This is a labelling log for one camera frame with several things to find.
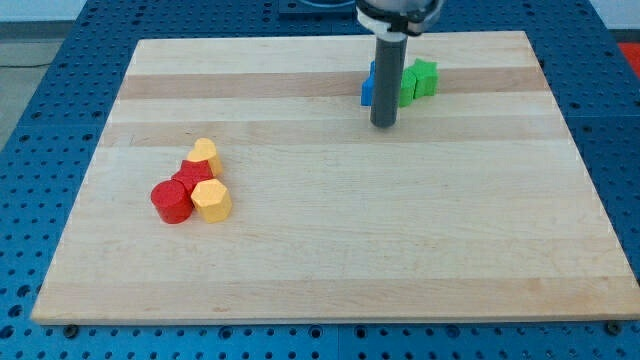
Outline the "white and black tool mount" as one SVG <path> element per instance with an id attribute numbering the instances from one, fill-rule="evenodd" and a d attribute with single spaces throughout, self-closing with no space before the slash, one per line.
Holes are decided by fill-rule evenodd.
<path id="1" fill-rule="evenodd" d="M 444 0 L 356 0 L 358 22 L 376 35 L 419 36 L 440 18 Z"/>

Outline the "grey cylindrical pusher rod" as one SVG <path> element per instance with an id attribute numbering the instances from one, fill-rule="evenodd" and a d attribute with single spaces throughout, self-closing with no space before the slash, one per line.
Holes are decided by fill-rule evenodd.
<path id="1" fill-rule="evenodd" d="M 376 37 L 370 121 L 377 128 L 390 128 L 396 122 L 406 47 L 403 33 Z"/>

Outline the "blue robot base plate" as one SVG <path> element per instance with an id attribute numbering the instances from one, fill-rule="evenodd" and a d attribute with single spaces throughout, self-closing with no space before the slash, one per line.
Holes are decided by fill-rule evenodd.
<path id="1" fill-rule="evenodd" d="M 354 11 L 354 0 L 278 0 L 278 16 L 283 19 L 350 17 Z"/>

